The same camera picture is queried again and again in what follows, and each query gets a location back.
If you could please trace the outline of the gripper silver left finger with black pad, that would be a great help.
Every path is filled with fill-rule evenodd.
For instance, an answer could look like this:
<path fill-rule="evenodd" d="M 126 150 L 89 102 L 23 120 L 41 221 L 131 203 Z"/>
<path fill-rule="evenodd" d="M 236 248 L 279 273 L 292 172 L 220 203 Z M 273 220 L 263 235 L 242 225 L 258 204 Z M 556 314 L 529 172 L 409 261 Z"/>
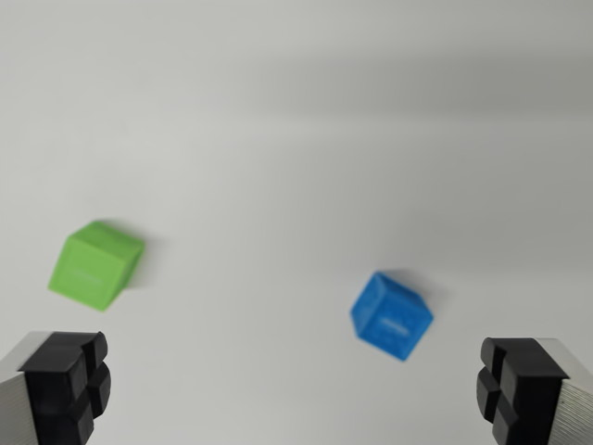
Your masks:
<path fill-rule="evenodd" d="M 101 332 L 27 334 L 1 359 L 1 442 L 82 445 L 108 404 Z"/>

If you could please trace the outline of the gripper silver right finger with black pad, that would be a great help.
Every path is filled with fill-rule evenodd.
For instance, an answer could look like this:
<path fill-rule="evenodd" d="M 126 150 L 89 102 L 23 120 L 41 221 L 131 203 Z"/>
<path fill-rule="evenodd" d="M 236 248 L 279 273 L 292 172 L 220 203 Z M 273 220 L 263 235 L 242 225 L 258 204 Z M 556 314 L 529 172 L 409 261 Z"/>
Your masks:
<path fill-rule="evenodd" d="M 498 444 L 592 442 L 592 373 L 556 338 L 484 339 L 479 411 Z"/>

